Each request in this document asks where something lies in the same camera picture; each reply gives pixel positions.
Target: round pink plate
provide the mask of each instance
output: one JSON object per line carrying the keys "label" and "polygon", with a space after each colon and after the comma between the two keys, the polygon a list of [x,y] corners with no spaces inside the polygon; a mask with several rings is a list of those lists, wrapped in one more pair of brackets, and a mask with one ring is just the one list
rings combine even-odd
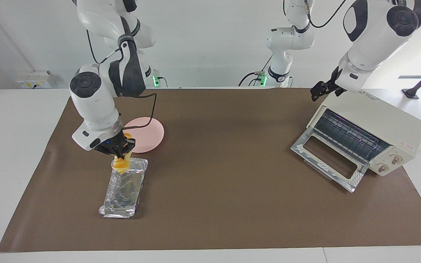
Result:
{"label": "round pink plate", "polygon": [[[129,126],[143,126],[149,122],[149,117],[142,117],[134,119],[124,127]],[[163,125],[156,119],[144,128],[124,130],[124,133],[129,133],[132,138],[136,140],[136,146],[132,150],[133,153],[147,153],[154,150],[163,140],[165,130]]]}

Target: brown tabletop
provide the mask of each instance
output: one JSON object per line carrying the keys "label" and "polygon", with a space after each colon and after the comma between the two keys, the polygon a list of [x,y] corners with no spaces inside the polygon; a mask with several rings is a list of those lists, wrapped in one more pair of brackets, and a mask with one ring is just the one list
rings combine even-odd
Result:
{"label": "brown tabletop", "polygon": [[[421,198],[400,168],[354,194],[290,150],[321,103],[309,90],[160,90],[165,127],[139,211],[98,208],[111,156],[85,152],[71,100],[0,243],[0,252],[421,245]],[[124,123],[152,99],[116,98]]]}

